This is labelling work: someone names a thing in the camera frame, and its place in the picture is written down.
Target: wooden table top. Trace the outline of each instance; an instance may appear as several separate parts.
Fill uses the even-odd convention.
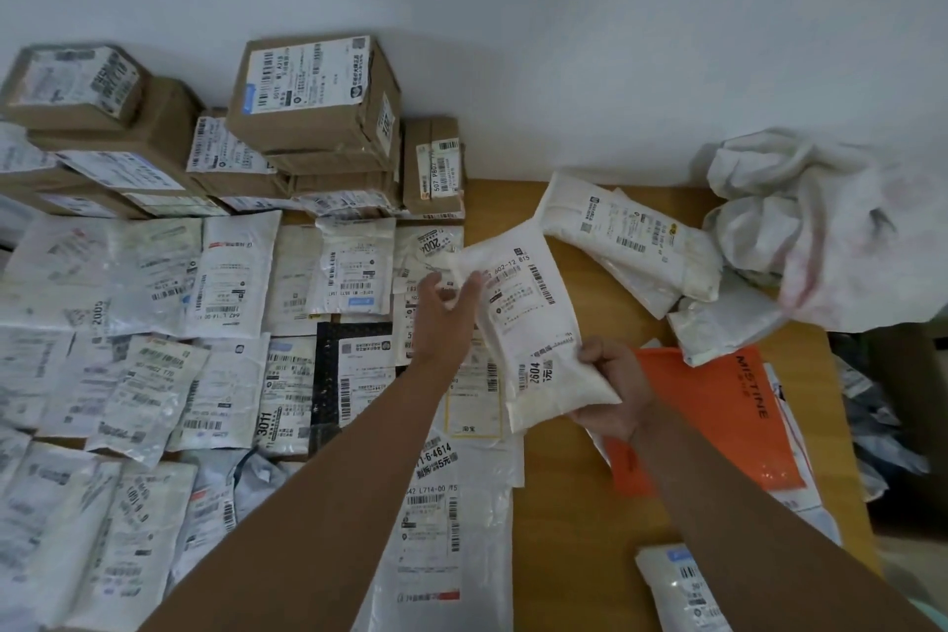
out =
[[[465,243],[530,218],[545,183],[468,182]],[[625,187],[630,198],[701,226],[720,200],[708,190]],[[548,239],[584,335],[674,345],[655,320],[597,263]],[[790,323],[759,344],[800,425],[823,504],[846,549],[878,571],[839,383],[823,330]],[[662,503],[614,494],[606,463],[586,433],[560,418],[526,436],[526,487],[514,494],[514,616],[517,630],[660,630],[633,561],[645,545],[681,541]]]

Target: person's left hand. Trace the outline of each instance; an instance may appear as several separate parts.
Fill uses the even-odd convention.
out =
[[[431,273],[418,283],[411,363],[435,363],[453,375],[471,347],[482,283],[480,273],[472,273],[454,309],[449,310],[444,301],[451,300],[455,291],[439,291],[436,286],[440,281],[440,273]]]

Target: hand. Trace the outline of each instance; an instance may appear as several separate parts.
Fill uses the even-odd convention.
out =
[[[456,291],[437,290],[440,273],[431,273],[418,283],[411,363],[435,363],[453,376],[471,347],[474,313],[480,299],[480,273],[472,273],[461,289],[458,302],[449,310],[444,302]]]
[[[583,341],[580,362],[591,362],[622,398],[619,404],[593,404],[570,413],[590,432],[630,441],[655,393],[629,346],[618,340],[591,337]]]

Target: orange mailing bag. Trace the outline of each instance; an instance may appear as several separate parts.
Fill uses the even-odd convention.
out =
[[[757,348],[744,348],[700,367],[686,365],[677,348],[641,349],[635,356],[655,393],[760,487],[803,487]],[[619,493],[655,494],[632,447],[607,437],[606,451]]]

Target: white wall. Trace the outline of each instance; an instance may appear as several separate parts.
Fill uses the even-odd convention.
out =
[[[372,31],[408,111],[453,112],[477,177],[583,166],[683,183],[770,124],[948,159],[948,0],[0,0],[0,67],[114,39],[227,101],[247,39]]]

